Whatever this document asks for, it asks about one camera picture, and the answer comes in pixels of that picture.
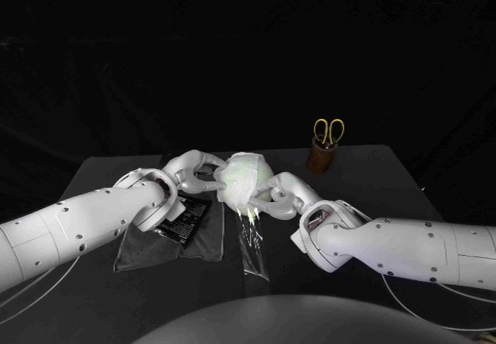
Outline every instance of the cable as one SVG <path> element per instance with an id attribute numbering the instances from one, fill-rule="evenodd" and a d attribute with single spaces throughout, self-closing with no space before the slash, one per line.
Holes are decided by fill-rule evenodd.
<path id="1" fill-rule="evenodd" d="M 67 276 L 69 271 L 72 270 L 72 268 L 75 267 L 75 263 L 77 262 L 79 257 L 75 259 L 75 262 L 72 263 L 69 270 L 64 272 L 63 276 L 60 277 L 60 279 L 56 281 L 56 284 L 49 288 L 49 290 L 44 292 L 44 294 L 36 299 L 36 301 L 33 301 L 33 303 L 24 308 L 21 309 L 14 315 L 11 315 L 10 317 L 7 317 L 7 319 L 4 319 L 0 322 L 0 325 L 2 325 L 8 320 L 11 320 L 20 313 L 23 313 L 26 310 L 28 310 L 28 308 L 31 308 L 34 306 L 34 304 L 39 302 L 39 300 L 46 296 L 46 294 L 49 294 L 49 292 L 53 290 L 53 288 L 59 285 L 59 283 L 62 282 L 62 279 Z"/>
<path id="2" fill-rule="evenodd" d="M 2 306 L 5 306 L 5 304 L 15 299 L 23 292 L 26 292 L 26 290 L 44 278 L 44 276 L 53 271 L 53 269 L 50 269 L 2 303 L 0 303 L 0 308 Z"/>
<path id="3" fill-rule="evenodd" d="M 451 292 L 455 292 L 457 294 L 460 294 L 461 296 L 464 297 L 470 297 L 470 299 L 474 299 L 474 300 L 478 300 L 478 301 L 484 301 L 484 302 L 488 302 L 488 303 L 496 303 L 496 300 L 488 300 L 488 299 L 483 299 L 481 297 L 477 297 L 477 296 L 471 296 L 462 292 L 458 292 L 457 290 L 451 289 L 449 287 L 447 287 L 445 285 L 441 285 L 438 283 L 438 285 L 444 288 L 444 289 L 448 289 Z"/>
<path id="4" fill-rule="evenodd" d="M 491 332 L 491 331 L 496 331 L 496 328 L 449 328 L 447 326 L 441 326 L 438 324 L 435 324 L 432 321 L 428 321 L 425 320 L 422 317 L 419 317 L 409 309 L 408 307 L 400 303 L 400 301 L 398 300 L 398 297 L 395 296 L 395 293 L 392 292 L 390 288 L 389 288 L 389 284 L 387 284 L 387 281 L 385 280 L 385 276 L 382 276 L 382 279 L 385 281 L 385 286 L 387 288 L 387 291 L 392 295 L 392 297 L 395 298 L 395 301 L 400 304 L 400 307 L 408 311 L 409 314 L 412 314 L 412 316 L 415 316 L 418 319 L 429 322 L 431 324 L 439 326 L 441 328 L 445 328 L 447 330 L 452 330 L 452 331 L 461 331 L 461 332 Z"/>

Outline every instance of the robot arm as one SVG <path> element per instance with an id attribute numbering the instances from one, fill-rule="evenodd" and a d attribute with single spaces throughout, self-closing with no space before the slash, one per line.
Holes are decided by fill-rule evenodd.
<path id="1" fill-rule="evenodd" d="M 292 206 L 301 218 L 291 239 L 323 270 L 333 272 L 354 257 L 380 274 L 496 290 L 496 227 L 408 219 L 369 221 L 343 201 L 312 202 L 314 191 L 298 178 L 275 180 L 275 186 L 261 185 L 258 191 L 298 190 L 294 198 L 304 205 L 299 210 Z M 276 199 L 271 203 L 250 199 L 249 203 L 279 218 L 284 211 Z"/>
<path id="2" fill-rule="evenodd" d="M 223 183 L 200 181 L 193 175 L 204 163 L 225 162 L 191 152 L 174 158 L 163 170 L 138 168 L 113 187 L 0 224 L 0 292 L 106 244 L 131 222 L 147 231 L 164 218 L 173 221 L 184 211 L 178 186 L 191 194 L 225 188 Z"/>

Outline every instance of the gray table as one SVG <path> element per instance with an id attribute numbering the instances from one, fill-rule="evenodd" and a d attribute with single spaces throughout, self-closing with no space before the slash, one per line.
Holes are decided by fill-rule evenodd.
<path id="1" fill-rule="evenodd" d="M 90 158 L 82 164 L 63 199 L 111 186 L 137 167 L 160 167 L 184 151 L 163 157 Z M 392 150 L 382 145 L 340 147 L 330 170 L 315 176 L 304 167 L 308 149 L 261 150 L 275 173 L 294 173 L 328 199 L 346 200 L 370 217 L 441 221 Z M 226 159 L 233 152 L 214 153 Z M 289 235 L 297 219 L 261 216 L 271 292 L 347 297 L 399 309 L 380 276 L 356 259 L 327 274 L 294 246 Z M 242 260 L 235 213 L 225 212 L 222 262 L 177 259 L 173 262 L 112 272 L 119 239 L 90 251 L 41 301 L 0 327 L 2 343 L 131 343 L 144 333 L 186 313 L 243 297 Z M 67 264 L 46 278 L 56 281 Z M 402 301 L 429 320 L 451 326 L 483 323 L 487 309 L 435 285 L 390 277 Z"/>

